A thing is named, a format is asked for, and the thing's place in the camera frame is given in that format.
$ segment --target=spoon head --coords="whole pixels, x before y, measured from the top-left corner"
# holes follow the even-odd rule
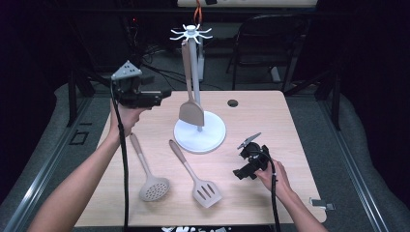
[[[143,201],[155,201],[163,197],[169,190],[169,181],[165,178],[149,178],[139,191]]]

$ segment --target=utensil handle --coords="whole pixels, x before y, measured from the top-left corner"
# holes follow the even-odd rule
[[[188,98],[191,101],[194,101],[192,96],[192,70],[190,66],[190,46],[188,45],[187,41],[182,41],[181,44],[182,50],[182,60],[184,61],[184,72],[185,72],[185,79],[187,81],[187,90],[188,90]]]
[[[185,159],[184,154],[182,154],[181,149],[174,142],[174,140],[169,139],[169,146],[171,147],[172,151],[174,151],[175,155],[177,155],[177,158],[181,161],[181,163],[184,164],[187,160]]]
[[[145,173],[150,176],[150,168],[148,167],[147,161],[145,160],[144,155],[142,154],[141,146],[139,145],[139,141],[134,133],[130,134],[130,141],[132,143],[133,148],[136,150],[136,153],[138,154],[139,160],[141,161],[142,166],[144,167]]]
[[[178,147],[176,142],[174,142],[174,140],[172,140],[172,139],[169,139],[169,146],[171,147],[172,151],[174,151],[175,155],[177,155],[178,159],[185,166],[185,168],[187,168],[187,170],[190,173],[190,175],[192,176],[192,178],[195,181],[199,181],[198,177],[192,171],[192,168],[190,168],[190,165],[188,164],[187,160],[184,157],[184,154],[182,154],[181,149]]]
[[[188,40],[190,44],[190,66],[192,75],[193,94],[196,102],[200,105],[201,98],[199,94],[199,72],[198,72],[198,57],[196,56],[196,42],[193,39]]]

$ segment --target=slotted spoon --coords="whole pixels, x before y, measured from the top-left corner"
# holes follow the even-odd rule
[[[139,160],[147,174],[147,180],[139,191],[139,198],[143,201],[155,201],[163,197],[169,190],[169,181],[166,178],[158,178],[151,174],[147,161],[142,154],[141,146],[134,133],[131,133],[130,140],[133,148],[136,150]]]

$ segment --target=black cable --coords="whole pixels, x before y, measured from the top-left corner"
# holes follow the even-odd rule
[[[158,74],[160,74],[160,75],[162,75],[162,77],[165,79],[165,81],[168,83],[168,85],[170,86],[170,87],[172,87],[172,89],[174,89],[175,90],[175,88],[171,85],[171,83],[169,83],[169,81],[168,81],[168,78],[170,78],[170,79],[172,79],[172,80],[175,80],[175,81],[177,81],[177,82],[180,82],[180,83],[186,83],[184,80],[183,80],[183,78],[182,78],[182,74],[180,74],[180,73],[177,73],[177,72],[173,72],[173,71],[166,71],[166,70],[161,70],[161,69],[157,69],[157,68],[155,68],[155,67],[152,67],[152,66],[149,66],[149,65],[147,65],[147,64],[141,64],[141,66],[143,66],[143,67],[145,67],[145,68],[147,68],[147,69],[149,69],[149,70],[151,70],[151,71],[153,71],[153,72],[155,72],[155,73],[158,73]],[[168,75],[168,74],[165,74],[165,73],[171,73],[171,74],[175,74],[175,75],[178,75],[178,76],[181,76],[181,77],[173,77],[173,76],[170,76],[170,75]]]
[[[271,201],[272,201],[272,211],[274,212],[275,228],[277,232],[280,232],[280,222],[278,217],[278,205],[277,205],[277,171],[275,169],[274,162],[271,156],[260,151],[252,151],[252,153],[260,154],[269,159],[269,163],[272,166],[272,189],[271,189]]]
[[[222,88],[220,88],[219,86],[213,85],[213,84],[206,84],[206,83],[202,82],[202,83],[201,83],[201,85],[200,85],[199,87],[202,87],[202,86],[209,86],[209,87],[216,88],[216,89],[218,89],[218,90],[220,90],[220,91],[223,91],[223,89],[222,89]]]
[[[124,198],[125,198],[125,207],[124,207],[124,228],[123,231],[128,230],[129,224],[129,208],[130,208],[130,198],[129,198],[129,169],[128,169],[128,159],[127,159],[127,145],[126,145],[126,137],[124,134],[124,126],[121,121],[120,112],[118,111],[118,103],[115,100],[114,92],[113,92],[113,84],[111,81],[111,99],[114,105],[115,114],[117,115],[118,120],[118,129],[120,133],[120,144],[121,144],[121,151],[123,154],[123,166],[124,166]]]

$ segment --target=slotted spatula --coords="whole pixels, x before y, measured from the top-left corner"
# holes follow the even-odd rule
[[[201,204],[205,208],[209,208],[220,201],[222,199],[222,195],[220,194],[217,186],[213,182],[203,181],[196,177],[195,173],[193,173],[190,165],[182,154],[181,149],[172,139],[169,139],[169,146],[192,176],[194,181],[192,194],[193,197],[199,202],[199,204]]]

